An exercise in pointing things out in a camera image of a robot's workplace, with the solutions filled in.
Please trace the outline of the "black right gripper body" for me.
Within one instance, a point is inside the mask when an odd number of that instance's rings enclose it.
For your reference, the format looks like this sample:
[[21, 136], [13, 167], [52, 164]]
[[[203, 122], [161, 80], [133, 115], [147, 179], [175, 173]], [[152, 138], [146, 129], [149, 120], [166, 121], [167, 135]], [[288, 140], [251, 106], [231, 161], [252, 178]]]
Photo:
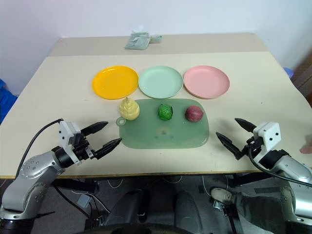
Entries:
[[254, 136], [251, 137], [246, 141], [246, 145], [242, 149], [243, 155], [251, 157], [254, 159], [260, 152], [261, 147], [264, 145], [264, 140], [262, 137], [255, 138]]

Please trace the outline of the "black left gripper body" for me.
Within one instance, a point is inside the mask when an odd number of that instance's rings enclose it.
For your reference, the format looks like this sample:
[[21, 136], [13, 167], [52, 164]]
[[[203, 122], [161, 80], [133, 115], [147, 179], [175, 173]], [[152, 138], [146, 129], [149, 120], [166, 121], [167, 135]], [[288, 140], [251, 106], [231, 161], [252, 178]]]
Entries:
[[81, 136], [77, 145], [73, 148], [73, 153], [79, 160], [82, 162], [83, 160], [93, 159], [95, 157], [95, 151], [89, 144], [89, 141], [85, 136]]

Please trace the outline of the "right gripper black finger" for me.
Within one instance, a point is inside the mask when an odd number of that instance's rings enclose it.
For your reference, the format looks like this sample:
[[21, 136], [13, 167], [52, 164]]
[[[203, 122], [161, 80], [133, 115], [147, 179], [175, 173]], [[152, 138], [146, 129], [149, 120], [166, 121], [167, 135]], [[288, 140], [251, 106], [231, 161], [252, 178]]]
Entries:
[[234, 155], [236, 160], [240, 160], [244, 156], [243, 152], [240, 151], [229, 138], [219, 132], [216, 132], [216, 136], [221, 144]]
[[256, 126], [242, 118], [235, 118], [235, 121], [247, 132], [253, 133]]

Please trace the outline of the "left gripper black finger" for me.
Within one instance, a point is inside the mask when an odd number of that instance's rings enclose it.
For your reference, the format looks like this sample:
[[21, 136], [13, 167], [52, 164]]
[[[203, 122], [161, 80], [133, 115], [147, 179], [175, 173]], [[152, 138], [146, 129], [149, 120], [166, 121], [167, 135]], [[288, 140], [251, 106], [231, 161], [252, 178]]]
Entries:
[[90, 134], [94, 134], [98, 131], [100, 131], [101, 129], [103, 129], [109, 122], [107, 121], [100, 121], [100, 122], [96, 122], [94, 124], [91, 124], [85, 128], [83, 128], [80, 132], [82, 135], [84, 136], [88, 136]]
[[104, 144], [102, 148], [98, 149], [94, 152], [94, 157], [96, 159], [101, 159], [105, 155], [109, 154], [111, 151], [113, 151], [122, 141], [122, 138], [117, 138], [114, 140], [111, 140]]

